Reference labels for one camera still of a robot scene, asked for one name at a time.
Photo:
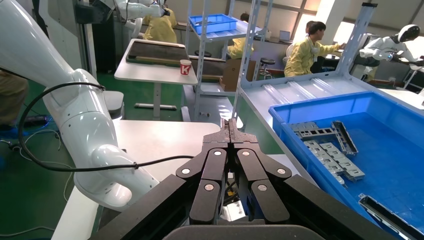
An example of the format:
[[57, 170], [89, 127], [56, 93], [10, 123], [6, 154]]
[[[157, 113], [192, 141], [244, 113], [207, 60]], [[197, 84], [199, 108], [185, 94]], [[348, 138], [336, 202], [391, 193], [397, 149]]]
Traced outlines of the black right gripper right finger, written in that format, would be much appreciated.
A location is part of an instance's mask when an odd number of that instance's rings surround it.
[[255, 135], [229, 120], [229, 140], [239, 168], [238, 186], [255, 213], [271, 224], [301, 225], [325, 240], [393, 240], [394, 236], [287, 166], [264, 154]]

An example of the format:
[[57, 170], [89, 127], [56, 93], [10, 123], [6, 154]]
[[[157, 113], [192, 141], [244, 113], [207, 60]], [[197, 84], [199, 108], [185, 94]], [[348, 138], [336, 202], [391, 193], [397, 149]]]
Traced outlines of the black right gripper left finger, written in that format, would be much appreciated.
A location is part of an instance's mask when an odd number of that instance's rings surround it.
[[91, 236], [92, 240], [201, 240], [223, 203], [230, 121], [205, 135], [201, 152]]

